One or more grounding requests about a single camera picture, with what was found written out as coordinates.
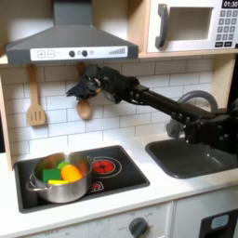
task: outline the faucet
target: faucet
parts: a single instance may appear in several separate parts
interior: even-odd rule
[[[209,94],[207,92],[204,92],[204,91],[200,91],[200,90],[191,91],[191,92],[188,92],[188,93],[184,94],[178,100],[178,102],[185,103],[189,99],[194,99],[194,98],[206,99],[210,103],[211,112],[217,112],[218,111],[218,103],[215,100],[215,98],[211,94]],[[178,139],[179,138],[179,135],[180,135],[182,129],[183,129],[183,125],[181,123],[177,122],[174,119],[171,119],[169,121],[169,123],[166,125],[167,135],[170,138],[173,138],[173,139]]]

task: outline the silver range hood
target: silver range hood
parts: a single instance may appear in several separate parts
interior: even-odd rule
[[[54,27],[9,43],[6,53],[9,64],[28,64],[136,59],[139,48],[93,27],[91,0],[54,0]]]

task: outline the silver pot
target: silver pot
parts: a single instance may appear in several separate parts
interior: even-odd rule
[[[42,180],[43,170],[56,168],[63,161],[68,161],[71,165],[79,168],[84,177],[76,182],[63,185],[44,183]],[[39,161],[26,184],[26,189],[37,192],[41,198],[51,203],[69,203],[81,198],[90,189],[92,167],[92,160],[89,157],[82,157],[78,152],[55,153]]]

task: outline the wooden spatula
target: wooden spatula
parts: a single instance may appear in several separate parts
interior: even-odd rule
[[[30,65],[27,67],[30,79],[30,91],[32,97],[32,105],[27,112],[27,120],[31,126],[43,125],[46,122],[46,115],[43,108],[39,105],[38,91],[36,83],[37,67]]]

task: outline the countertop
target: countertop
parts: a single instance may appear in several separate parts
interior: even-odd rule
[[[21,214],[18,208],[14,172],[7,171],[7,159],[0,156],[0,237],[22,237],[60,226],[100,218],[119,212],[155,205],[171,200],[210,192],[238,184],[238,169],[190,179],[169,177],[145,152],[145,146],[152,141],[164,140],[167,136],[152,136],[137,139],[122,139],[102,142],[77,148],[78,151],[121,145],[138,165],[151,185],[129,192],[121,192],[97,199],[64,205],[30,214]],[[20,159],[37,157],[30,155]]]

